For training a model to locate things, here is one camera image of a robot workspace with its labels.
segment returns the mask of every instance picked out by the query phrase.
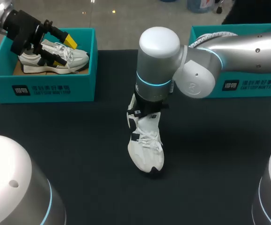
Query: teal shoe box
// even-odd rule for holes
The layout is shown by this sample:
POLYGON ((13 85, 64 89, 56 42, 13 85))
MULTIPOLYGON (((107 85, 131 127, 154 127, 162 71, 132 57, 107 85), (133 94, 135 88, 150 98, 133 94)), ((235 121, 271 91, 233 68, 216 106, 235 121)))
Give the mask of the teal shoe box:
MULTIPOLYGON (((237 35, 261 34, 271 32, 271 23, 193 26, 191 28, 189 44, 195 42, 203 34, 219 31, 229 31, 237 35)), ((220 74, 214 90, 208 98, 268 96, 271 96, 271 74, 223 72, 220 74)))
MULTIPOLYGON (((0 103, 82 102, 93 101, 98 50, 95 30, 66 28, 78 44, 77 49, 90 54, 88 74, 14 75, 18 56, 10 51, 12 41, 6 37, 0 45, 0 103)), ((59 42, 46 34, 44 39, 59 42)))

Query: shoe lace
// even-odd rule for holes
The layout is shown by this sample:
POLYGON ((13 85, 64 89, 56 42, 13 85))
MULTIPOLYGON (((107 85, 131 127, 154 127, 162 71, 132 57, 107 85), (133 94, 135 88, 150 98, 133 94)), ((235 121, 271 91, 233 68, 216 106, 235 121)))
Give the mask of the shoe lace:
POLYGON ((138 131, 140 134, 138 142, 141 143, 143 147, 162 152, 162 142, 158 140, 159 132, 151 131, 147 133, 142 131, 140 128, 138 128, 138 131))
POLYGON ((74 58, 72 54, 72 49, 58 42, 56 42, 55 44, 56 50, 53 51, 53 53, 57 55, 63 55, 65 61, 67 62, 73 62, 74 58))

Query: shoe sole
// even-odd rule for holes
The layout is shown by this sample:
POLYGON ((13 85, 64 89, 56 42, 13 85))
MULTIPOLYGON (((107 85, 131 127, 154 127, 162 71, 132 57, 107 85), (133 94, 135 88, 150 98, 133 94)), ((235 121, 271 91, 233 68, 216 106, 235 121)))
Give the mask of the shoe sole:
POLYGON ((86 66, 88 65, 88 63, 86 64, 82 64, 81 66, 75 67, 75 68, 71 68, 71 69, 59 69, 59 68, 54 68, 54 67, 48 67, 48 66, 44 66, 44 67, 32 67, 32 66, 23 66, 23 73, 25 74, 38 74, 38 73, 43 73, 43 72, 52 72, 52 73, 57 73, 57 74, 70 74, 70 73, 74 73, 74 72, 78 72, 82 71, 84 69, 86 69, 86 66))

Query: shoe tongue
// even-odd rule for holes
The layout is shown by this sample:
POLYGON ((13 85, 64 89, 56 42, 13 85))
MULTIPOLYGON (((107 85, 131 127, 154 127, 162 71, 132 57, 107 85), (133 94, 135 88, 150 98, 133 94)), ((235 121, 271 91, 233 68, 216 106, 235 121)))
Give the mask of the shoe tongue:
POLYGON ((52 53, 53 51, 56 50, 56 44, 51 42, 51 41, 48 41, 47 39, 45 39, 44 41, 42 41, 42 46, 43 46, 43 49, 52 53))
POLYGON ((144 132, 158 131, 160 112, 149 114, 139 119, 139 128, 144 132))

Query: black logo on box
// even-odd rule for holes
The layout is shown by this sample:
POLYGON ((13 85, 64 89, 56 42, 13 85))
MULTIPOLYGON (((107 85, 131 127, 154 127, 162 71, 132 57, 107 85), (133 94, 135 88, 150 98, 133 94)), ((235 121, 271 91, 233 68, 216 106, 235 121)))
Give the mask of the black logo on box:
POLYGON ((239 80, 229 80, 225 81, 223 86, 223 91, 226 90, 236 90, 239 84, 239 80))
POLYGON ((29 96, 30 92, 26 85, 13 85, 13 90, 16 96, 29 96))

